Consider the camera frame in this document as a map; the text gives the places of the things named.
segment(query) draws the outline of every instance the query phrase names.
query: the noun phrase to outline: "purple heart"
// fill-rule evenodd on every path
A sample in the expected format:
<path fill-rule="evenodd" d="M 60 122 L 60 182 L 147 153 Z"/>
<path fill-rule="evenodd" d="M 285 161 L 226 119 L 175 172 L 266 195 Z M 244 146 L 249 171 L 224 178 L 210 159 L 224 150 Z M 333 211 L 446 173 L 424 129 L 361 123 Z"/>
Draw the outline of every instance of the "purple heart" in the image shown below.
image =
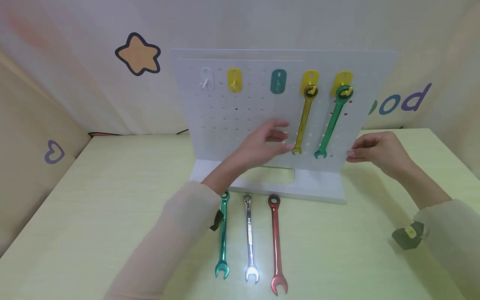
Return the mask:
<path fill-rule="evenodd" d="M 53 147 L 52 147 L 53 145 L 57 146 L 58 149 L 60 149 L 60 156 L 55 158 L 55 159 L 50 158 L 53 154 L 55 154 L 55 149 L 53 149 Z M 65 152 L 60 147 L 60 145 L 53 140 L 49 140 L 48 141 L 48 151 L 47 151 L 47 153 L 45 153 L 45 162 L 47 164 L 53 165 L 53 164 L 58 163 L 64 156 L 65 156 Z"/>

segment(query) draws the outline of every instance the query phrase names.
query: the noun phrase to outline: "sleeve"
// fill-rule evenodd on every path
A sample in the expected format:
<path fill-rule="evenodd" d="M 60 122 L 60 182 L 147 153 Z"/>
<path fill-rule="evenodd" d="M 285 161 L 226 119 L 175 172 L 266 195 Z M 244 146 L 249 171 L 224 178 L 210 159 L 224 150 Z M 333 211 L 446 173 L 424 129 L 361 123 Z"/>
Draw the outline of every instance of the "sleeve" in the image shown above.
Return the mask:
<path fill-rule="evenodd" d="M 185 252 L 212 225 L 221 198 L 189 181 L 164 205 L 155 226 L 115 277 L 104 300 L 159 299 Z"/>
<path fill-rule="evenodd" d="M 423 240 L 465 299 L 480 299 L 480 216 L 460 200 L 420 210 Z"/>

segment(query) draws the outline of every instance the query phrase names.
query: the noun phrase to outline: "wrench stack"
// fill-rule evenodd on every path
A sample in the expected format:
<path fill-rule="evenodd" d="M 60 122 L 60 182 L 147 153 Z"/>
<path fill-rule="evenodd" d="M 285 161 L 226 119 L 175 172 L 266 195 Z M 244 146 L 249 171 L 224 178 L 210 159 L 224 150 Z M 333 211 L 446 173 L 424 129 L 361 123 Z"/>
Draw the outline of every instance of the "wrench stack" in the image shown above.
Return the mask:
<path fill-rule="evenodd" d="M 218 275 L 219 270 L 224 271 L 224 279 L 227 278 L 229 269 L 227 265 L 227 254 L 226 254 L 226 229 L 227 229 L 227 202 L 230 198 L 230 193 L 226 191 L 222 195 L 222 213 L 224 214 L 224 220 L 220 227 L 220 255 L 218 263 L 215 267 L 215 276 Z M 245 218 L 246 218 L 246 229 L 247 229 L 247 250 L 248 250 L 248 265 L 245 270 L 245 280 L 248 282 L 250 275 L 255 276 L 255 284 L 260 279 L 260 275 L 255 264 L 255 252 L 253 247 L 253 234 L 252 234 L 252 197 L 250 194 L 246 193 L 243 196 L 243 201 L 245 202 Z M 268 197 L 268 205 L 272 210 L 272 233 L 273 233 L 273 259 L 274 259 L 274 276 L 271 282 L 271 288 L 273 293 L 278 296 L 277 285 L 282 285 L 285 291 L 285 294 L 288 291 L 288 283 L 282 272 L 282 257 L 280 251 L 280 229 L 278 221 L 278 209 L 280 207 L 280 197 L 277 195 L 270 195 Z"/>

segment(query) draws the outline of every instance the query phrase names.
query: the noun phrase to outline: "pegboard stand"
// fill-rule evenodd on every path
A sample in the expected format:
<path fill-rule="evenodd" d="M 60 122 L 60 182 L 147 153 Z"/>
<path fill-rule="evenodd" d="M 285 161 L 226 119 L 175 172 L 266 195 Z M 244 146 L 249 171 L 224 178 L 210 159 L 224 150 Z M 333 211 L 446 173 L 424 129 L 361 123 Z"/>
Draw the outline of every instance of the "pegboard stand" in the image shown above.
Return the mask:
<path fill-rule="evenodd" d="M 279 184 L 237 179 L 230 189 L 346 202 L 340 172 L 395 63 L 395 52 L 173 49 L 170 53 L 197 159 L 192 180 L 202 181 L 268 119 L 287 120 L 285 143 L 293 144 L 305 103 L 302 79 L 306 72 L 318 71 L 318 95 L 304 128 L 301 154 L 286 153 L 266 164 L 293 169 L 294 181 Z M 352 72 L 355 93 L 341 110 L 327 155 L 316 159 L 314 153 L 336 105 L 330 90 L 343 70 Z"/>
<path fill-rule="evenodd" d="M 197 159 L 190 180 L 201 182 L 219 164 L 219 161 Z M 295 179 L 288 185 L 237 179 L 229 189 L 236 192 L 277 194 L 281 197 L 347 203 L 339 173 L 296 169 Z"/>

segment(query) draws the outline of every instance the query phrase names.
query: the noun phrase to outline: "yellow wrench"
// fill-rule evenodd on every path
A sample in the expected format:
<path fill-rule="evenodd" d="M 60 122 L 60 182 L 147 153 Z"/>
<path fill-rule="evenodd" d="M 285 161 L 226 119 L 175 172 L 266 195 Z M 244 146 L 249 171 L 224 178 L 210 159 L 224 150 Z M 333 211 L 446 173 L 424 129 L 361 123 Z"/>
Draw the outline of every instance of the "yellow wrench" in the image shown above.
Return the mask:
<path fill-rule="evenodd" d="M 303 90 L 303 97 L 305 98 L 305 105 L 303 106 L 303 113 L 301 114 L 299 132 L 297 134 L 297 140 L 295 146 L 292 149 L 292 154 L 295 155 L 296 152 L 301 154 L 301 142 L 303 140 L 303 134 L 305 133 L 305 127 L 307 126 L 308 114 L 310 113 L 310 106 L 312 102 L 318 95 L 318 88 L 316 85 L 308 85 Z"/>

